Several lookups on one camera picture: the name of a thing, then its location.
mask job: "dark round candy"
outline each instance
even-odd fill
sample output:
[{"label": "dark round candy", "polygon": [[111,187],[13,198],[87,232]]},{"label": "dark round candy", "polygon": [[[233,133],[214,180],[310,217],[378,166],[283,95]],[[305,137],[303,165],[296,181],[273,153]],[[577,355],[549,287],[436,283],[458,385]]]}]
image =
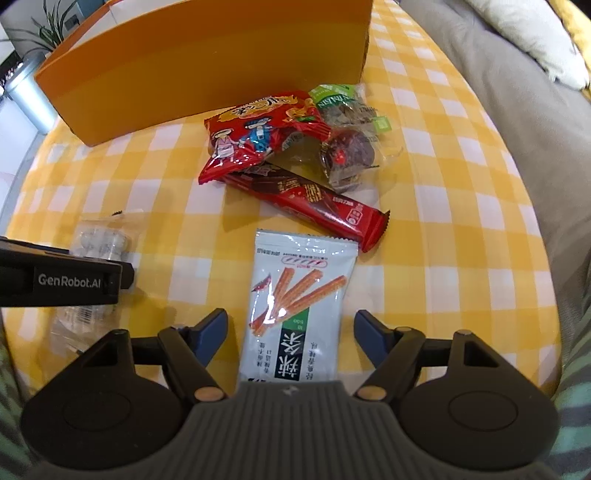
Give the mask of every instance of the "dark round candy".
[{"label": "dark round candy", "polygon": [[347,129],[328,140],[324,154],[327,168],[348,168],[359,166],[370,168],[374,164],[375,152],[368,138],[357,130]]}]

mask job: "white pillow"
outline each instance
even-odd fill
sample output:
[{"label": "white pillow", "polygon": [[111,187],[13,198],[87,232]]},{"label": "white pillow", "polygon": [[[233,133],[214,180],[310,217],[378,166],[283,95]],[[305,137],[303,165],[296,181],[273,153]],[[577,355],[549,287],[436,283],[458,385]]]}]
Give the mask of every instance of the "white pillow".
[{"label": "white pillow", "polygon": [[507,40],[531,55],[550,80],[581,90],[589,72],[562,22],[545,0],[466,0]]}]

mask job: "red snack package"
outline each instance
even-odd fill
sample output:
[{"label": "red snack package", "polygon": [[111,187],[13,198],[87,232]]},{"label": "red snack package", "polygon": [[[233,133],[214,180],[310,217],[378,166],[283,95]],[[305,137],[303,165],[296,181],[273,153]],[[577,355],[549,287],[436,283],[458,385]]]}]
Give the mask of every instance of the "red snack package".
[{"label": "red snack package", "polygon": [[210,158],[199,183],[220,179],[265,160],[290,145],[298,132],[325,141],[330,127],[324,123],[306,92],[286,92],[239,105],[205,120]]},{"label": "red snack package", "polygon": [[359,242],[363,252],[375,246],[388,226],[390,212],[382,213],[269,162],[226,175],[222,181]]}]

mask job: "spicy strip snack package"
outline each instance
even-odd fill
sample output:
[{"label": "spicy strip snack package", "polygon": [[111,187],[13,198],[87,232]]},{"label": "spicy strip snack package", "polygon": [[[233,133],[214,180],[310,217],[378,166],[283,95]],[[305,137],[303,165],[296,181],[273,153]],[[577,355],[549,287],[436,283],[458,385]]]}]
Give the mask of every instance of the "spicy strip snack package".
[{"label": "spicy strip snack package", "polygon": [[328,381],[337,374],[354,242],[258,230],[238,380]]},{"label": "spicy strip snack package", "polygon": [[388,226],[382,213],[269,162],[226,175],[223,181],[333,234],[371,250]]},{"label": "spicy strip snack package", "polygon": [[385,135],[392,130],[388,117],[366,105],[355,85],[319,85],[310,96],[332,129],[320,161],[335,191],[355,187],[364,170],[379,167],[400,153],[400,147]]},{"label": "spicy strip snack package", "polygon": [[293,139],[311,135],[327,140],[326,125],[306,92],[285,92],[230,108],[205,120],[210,158],[199,183],[261,163],[274,151],[286,149]]}]

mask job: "gingham pattern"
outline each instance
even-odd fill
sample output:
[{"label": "gingham pattern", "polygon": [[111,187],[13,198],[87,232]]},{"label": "gingham pattern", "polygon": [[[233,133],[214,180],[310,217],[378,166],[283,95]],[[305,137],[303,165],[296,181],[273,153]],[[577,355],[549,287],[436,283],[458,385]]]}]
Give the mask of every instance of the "gingham pattern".
[{"label": "gingham pattern", "polygon": [[[372,16],[366,93],[401,125],[405,151],[378,170],[373,186],[355,194],[391,216],[379,248],[359,257],[348,287],[339,347],[343,378],[371,370],[353,338],[353,315],[364,308],[389,326],[410,325],[429,337],[473,330],[552,390],[560,354],[557,310],[515,164],[470,87],[425,32],[391,1],[376,0]],[[95,148],[60,123],[27,176],[8,233],[67,248],[83,213],[149,212],[132,256],[137,285],[121,300],[121,326],[135,336],[153,335],[224,307],[232,327],[210,371],[232,391],[256,228],[325,232],[223,184],[196,183],[207,159],[203,120],[210,115]],[[38,388],[55,360],[47,342],[50,312],[4,313],[16,366]]]}]

